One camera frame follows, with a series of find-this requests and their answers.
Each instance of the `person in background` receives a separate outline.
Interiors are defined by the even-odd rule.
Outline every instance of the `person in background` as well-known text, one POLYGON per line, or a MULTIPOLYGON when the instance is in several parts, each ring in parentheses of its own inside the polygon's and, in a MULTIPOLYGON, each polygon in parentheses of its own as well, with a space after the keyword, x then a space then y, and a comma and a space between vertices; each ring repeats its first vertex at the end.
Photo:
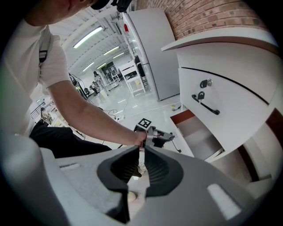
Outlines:
POLYGON ((95 89, 96 92, 97 92, 97 91, 100 91, 99 87, 96 86, 96 83, 95 83, 94 81, 92 82, 92 89, 93 89, 93 90, 95 89))
POLYGON ((45 108, 41 108, 40 111, 41 111, 41 119, 45 121, 47 124, 51 125, 53 122, 51 115, 48 112, 46 112, 45 108))
POLYGON ((93 75, 94 75, 94 80, 98 84, 100 90, 105 90, 106 93, 108 93, 107 88, 104 86, 104 83, 101 77, 99 76, 99 74, 97 74, 97 72, 93 72, 93 75))

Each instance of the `red brick wall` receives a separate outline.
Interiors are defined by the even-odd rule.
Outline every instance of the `red brick wall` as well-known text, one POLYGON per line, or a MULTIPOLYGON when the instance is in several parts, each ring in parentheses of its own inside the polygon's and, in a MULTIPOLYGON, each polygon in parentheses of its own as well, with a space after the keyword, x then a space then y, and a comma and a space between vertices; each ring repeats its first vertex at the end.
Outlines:
POLYGON ((175 39, 220 27, 266 29, 257 14, 241 0, 138 0, 137 10, 162 8, 175 39))

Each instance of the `drawer handle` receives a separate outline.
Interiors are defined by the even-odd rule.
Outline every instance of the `drawer handle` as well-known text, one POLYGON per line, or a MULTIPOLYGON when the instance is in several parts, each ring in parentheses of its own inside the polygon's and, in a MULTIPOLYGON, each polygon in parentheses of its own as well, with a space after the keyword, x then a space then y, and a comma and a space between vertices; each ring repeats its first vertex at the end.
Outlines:
MULTIPOLYGON (((199 100, 197 99, 196 95, 193 94, 191 97, 193 97, 193 99, 199 103, 199 100)), ((216 114, 216 115, 219 115, 219 114, 220 114, 220 111, 219 111, 219 110, 213 110, 213 109, 211 109, 210 107, 208 107, 208 106, 206 106, 205 104, 203 104, 202 102, 200 102, 200 104, 201 104, 202 106, 204 106, 206 109, 210 110, 213 114, 216 114)))

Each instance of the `backpack strap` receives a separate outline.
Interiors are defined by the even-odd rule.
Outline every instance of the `backpack strap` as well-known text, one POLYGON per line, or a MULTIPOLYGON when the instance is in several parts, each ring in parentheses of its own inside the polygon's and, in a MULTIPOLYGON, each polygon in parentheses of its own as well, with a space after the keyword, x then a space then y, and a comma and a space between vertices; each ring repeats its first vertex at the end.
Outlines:
POLYGON ((46 29, 41 32, 41 37, 39 39, 39 66, 41 66, 47 58, 48 48, 51 44, 51 37, 52 35, 49 30, 49 26, 46 26, 46 29))

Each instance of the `white refrigerator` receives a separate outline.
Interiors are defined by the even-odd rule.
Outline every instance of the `white refrigerator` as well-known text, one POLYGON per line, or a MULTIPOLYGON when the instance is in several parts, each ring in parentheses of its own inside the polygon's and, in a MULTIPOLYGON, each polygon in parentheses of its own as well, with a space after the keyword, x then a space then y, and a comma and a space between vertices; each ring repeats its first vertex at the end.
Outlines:
POLYGON ((161 51, 162 47, 175 41, 163 9, 151 8, 123 13, 123 21, 157 99, 160 101, 179 94, 176 52, 161 51))

